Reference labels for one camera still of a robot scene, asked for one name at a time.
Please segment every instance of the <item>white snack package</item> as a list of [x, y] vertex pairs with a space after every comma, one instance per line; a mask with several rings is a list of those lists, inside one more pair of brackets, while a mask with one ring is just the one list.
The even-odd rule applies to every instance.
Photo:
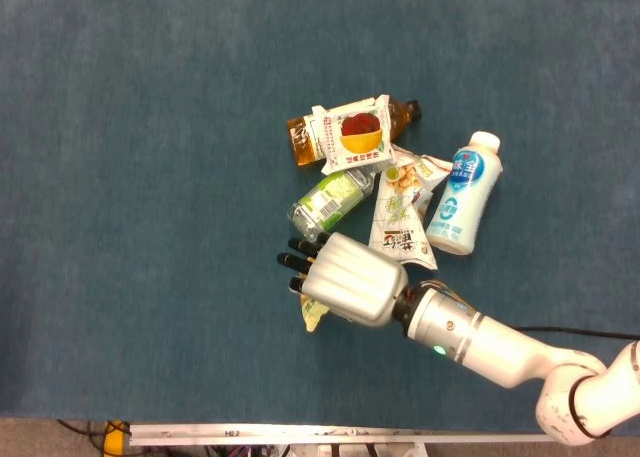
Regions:
[[380, 175], [369, 247], [401, 263], [436, 270], [423, 221], [433, 189], [449, 175], [451, 162], [394, 148], [396, 165]]
[[379, 162], [395, 162], [391, 146], [391, 117], [389, 96], [383, 94], [372, 103], [360, 102], [347, 109], [326, 110], [312, 108], [313, 115], [322, 123], [320, 146], [327, 162], [322, 173]]

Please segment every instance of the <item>black bottle cap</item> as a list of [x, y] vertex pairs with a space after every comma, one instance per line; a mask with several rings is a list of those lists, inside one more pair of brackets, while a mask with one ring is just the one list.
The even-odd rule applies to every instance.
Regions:
[[420, 103], [417, 100], [409, 100], [407, 102], [409, 106], [409, 115], [411, 115], [411, 122], [416, 122], [422, 118], [422, 109]]

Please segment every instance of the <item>robotic hand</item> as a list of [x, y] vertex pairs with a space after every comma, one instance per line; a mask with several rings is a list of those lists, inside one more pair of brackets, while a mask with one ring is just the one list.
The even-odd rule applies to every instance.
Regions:
[[607, 369], [590, 354], [543, 344], [476, 312], [439, 282], [409, 287], [402, 265], [344, 235], [321, 234], [316, 244], [291, 239], [289, 246], [306, 256], [278, 256], [306, 274], [289, 288], [333, 313], [370, 327], [395, 319], [410, 339], [502, 387], [543, 379], [536, 419], [561, 443], [586, 444], [640, 413], [638, 342]]

